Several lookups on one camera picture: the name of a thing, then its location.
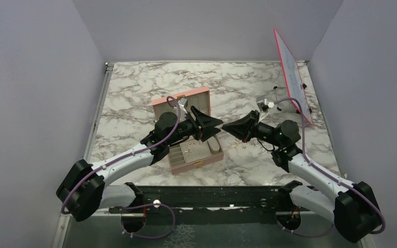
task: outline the white marble surface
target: white marble surface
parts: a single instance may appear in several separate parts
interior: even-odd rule
[[[338,173],[307,66],[299,64],[314,126],[307,126],[307,154]],[[280,63],[154,62],[116,63],[104,104],[91,161],[107,159],[128,150],[154,128],[151,100],[208,86],[211,115],[234,121],[257,109],[259,95],[274,97],[273,87],[284,82]],[[273,110],[263,120],[276,126],[300,115]],[[271,155],[256,140],[239,143],[222,131],[218,134],[224,159],[218,163],[172,175],[167,159],[136,170],[116,181],[138,185],[283,185],[298,177],[275,166]]]

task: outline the pink jewelry box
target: pink jewelry box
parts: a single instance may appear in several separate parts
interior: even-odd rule
[[[195,106],[200,112],[211,116],[209,88],[201,87],[172,95],[176,99],[187,98],[188,106],[186,110],[189,112],[191,106]],[[152,100],[151,104],[155,110],[156,120],[164,112],[173,112],[177,114],[177,110],[171,108],[166,102],[166,98]],[[176,175],[199,168],[204,165],[212,164],[223,160],[224,152],[221,148],[220,141],[215,135],[205,142],[196,141],[193,138],[170,147],[168,160],[171,172]]]

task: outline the gray backdrop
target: gray backdrop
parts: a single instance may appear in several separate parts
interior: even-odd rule
[[[103,61],[71,1],[0,1],[0,247],[51,246]]]
[[[345,0],[309,63],[340,170],[369,183],[397,247],[397,1]]]
[[[108,61],[308,60],[342,0],[73,0]]]

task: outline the floor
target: floor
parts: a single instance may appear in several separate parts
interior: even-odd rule
[[[307,154],[338,173],[319,103],[307,66],[299,63],[313,126],[307,126]],[[256,110],[259,95],[274,97],[273,87],[284,83],[280,63],[151,62],[116,63],[99,122],[91,161],[124,152],[154,129],[151,100],[202,86],[210,88],[211,115],[224,122]],[[296,110],[270,113],[265,123],[276,126],[291,119],[301,123]],[[167,159],[136,170],[114,184],[138,185],[283,185],[297,176],[275,166],[256,140],[241,143],[226,132],[218,134],[224,159],[179,175],[172,175]]]

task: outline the whiteboard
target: whiteboard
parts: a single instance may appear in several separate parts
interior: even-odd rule
[[[305,96],[302,78],[300,77],[299,68],[297,67],[296,60],[294,59],[288,47],[285,45],[281,36],[279,36],[276,28],[274,29],[274,38],[276,40],[276,45],[278,46],[279,57],[281,58],[281,66],[284,73],[285,85],[287,86],[288,96],[296,98],[299,101],[302,107],[302,111],[299,109],[295,101],[292,100],[291,102],[300,113],[303,113],[305,119],[307,119],[307,121],[311,125],[313,125],[310,107],[308,106],[307,97]]]

